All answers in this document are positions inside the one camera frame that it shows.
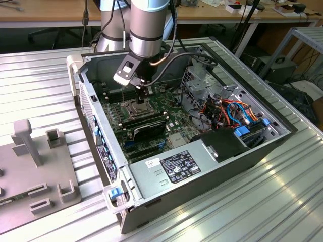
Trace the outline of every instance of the metal shelf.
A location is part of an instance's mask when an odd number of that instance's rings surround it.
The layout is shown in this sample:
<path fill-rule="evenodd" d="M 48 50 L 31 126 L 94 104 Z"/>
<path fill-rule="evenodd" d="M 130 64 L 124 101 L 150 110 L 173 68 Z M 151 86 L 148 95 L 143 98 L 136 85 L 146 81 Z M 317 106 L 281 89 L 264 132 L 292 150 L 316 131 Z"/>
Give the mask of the metal shelf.
<path fill-rule="evenodd" d="M 260 72 L 259 76 L 261 78 L 264 78 L 266 76 L 266 73 L 274 63 L 274 61 L 277 59 L 278 55 L 283 51 L 285 46 L 289 43 L 292 37 L 298 38 L 298 42 L 295 44 L 295 46 L 291 49 L 291 51 L 288 53 L 287 57 L 291 58 L 296 50 L 300 47 L 301 43 L 305 43 L 318 51 L 319 53 L 323 53 L 323 28 L 321 27 L 305 27 L 305 28 L 291 28 L 288 33 L 286 34 L 283 41 L 280 43 L 280 45 L 277 47 L 276 51 L 272 55 L 272 58 L 267 62 L 267 64 L 264 66 L 262 71 Z M 320 64 L 311 75 L 310 79 L 323 68 L 323 63 Z"/>

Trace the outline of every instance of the sticker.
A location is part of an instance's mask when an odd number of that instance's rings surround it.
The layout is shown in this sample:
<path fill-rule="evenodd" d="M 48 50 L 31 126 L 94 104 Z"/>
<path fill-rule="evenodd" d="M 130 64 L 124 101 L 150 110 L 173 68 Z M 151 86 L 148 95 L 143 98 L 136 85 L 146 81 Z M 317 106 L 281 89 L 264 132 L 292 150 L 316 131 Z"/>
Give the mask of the sticker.
<path fill-rule="evenodd" d="M 200 168 L 186 150 L 160 161 L 171 182 L 176 184 L 201 172 Z"/>
<path fill-rule="evenodd" d="M 0 206 L 2 206 L 2 205 L 4 205 L 4 204 L 7 204 L 7 203 L 10 203 L 10 202 L 12 202 L 13 200 L 12 199 L 9 199 L 9 200 L 6 200 L 6 201 L 4 201 L 4 202 L 1 202 L 0 203 Z"/>
<path fill-rule="evenodd" d="M 154 166 L 160 165 L 159 161 L 159 158 L 155 158 L 153 160 L 146 161 L 146 165 L 148 168 L 153 168 Z"/>
<path fill-rule="evenodd" d="M 106 153 L 106 147 L 104 147 L 103 145 L 98 146 L 97 150 L 99 152 L 99 155 L 102 159 L 102 162 L 105 166 L 105 169 L 111 179 L 112 182 L 117 180 L 117 169 L 113 164 L 113 160 L 112 157 Z"/>

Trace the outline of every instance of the motherboard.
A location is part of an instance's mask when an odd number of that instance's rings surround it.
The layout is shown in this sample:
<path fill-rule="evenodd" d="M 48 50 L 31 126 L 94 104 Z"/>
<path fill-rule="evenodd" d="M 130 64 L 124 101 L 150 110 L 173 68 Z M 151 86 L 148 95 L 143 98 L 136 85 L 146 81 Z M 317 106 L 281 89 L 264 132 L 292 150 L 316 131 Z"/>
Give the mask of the motherboard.
<path fill-rule="evenodd" d="M 142 104 L 129 99 L 132 94 L 123 90 L 118 98 L 101 102 L 130 163 L 185 145 L 204 129 L 182 109 L 179 88 L 161 84 L 155 85 L 152 92 Z M 112 98 L 120 100 L 112 103 Z"/>

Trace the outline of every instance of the blue drive bracket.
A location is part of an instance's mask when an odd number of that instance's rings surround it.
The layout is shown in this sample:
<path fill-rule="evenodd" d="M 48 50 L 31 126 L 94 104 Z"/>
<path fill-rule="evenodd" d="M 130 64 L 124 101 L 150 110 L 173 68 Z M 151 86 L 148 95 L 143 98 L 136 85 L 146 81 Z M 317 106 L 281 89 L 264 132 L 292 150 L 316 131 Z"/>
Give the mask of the blue drive bracket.
<path fill-rule="evenodd" d="M 250 130 L 247 127 L 245 127 L 245 126 L 241 126 L 241 127 L 236 128 L 236 130 L 234 131 L 234 133 L 238 137 L 241 137 L 241 136 L 243 136 L 245 134 L 250 133 Z"/>
<path fill-rule="evenodd" d="M 118 196 L 121 196 L 123 194 L 123 189 L 122 187 L 116 187 L 116 188 L 112 188 L 110 191 L 109 191 L 109 196 L 111 199 L 114 199 Z"/>
<path fill-rule="evenodd" d="M 264 119 L 262 120 L 262 122 L 263 122 L 263 124 L 264 124 L 264 125 L 266 125 L 266 126 L 268 126 L 268 125 L 271 123 L 267 118 L 264 118 Z"/>

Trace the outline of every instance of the metal bracket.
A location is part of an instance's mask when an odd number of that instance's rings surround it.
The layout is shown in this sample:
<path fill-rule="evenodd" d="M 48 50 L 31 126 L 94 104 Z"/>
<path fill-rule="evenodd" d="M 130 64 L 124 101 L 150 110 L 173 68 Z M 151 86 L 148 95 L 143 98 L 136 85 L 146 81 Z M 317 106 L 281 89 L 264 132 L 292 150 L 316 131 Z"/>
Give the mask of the metal bracket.
<path fill-rule="evenodd" d="M 77 192 L 74 188 L 73 181 L 70 180 L 70 187 L 62 189 L 60 184 L 57 184 L 57 191 L 59 193 L 59 197 L 62 203 L 67 203 L 70 200 L 73 200 L 77 196 Z"/>
<path fill-rule="evenodd" d="M 30 212 L 32 212 L 34 215 L 41 213 L 47 209 L 50 209 L 54 206 L 54 204 L 51 202 L 49 198 L 45 198 L 43 200 L 40 200 L 38 202 L 29 204 Z"/>

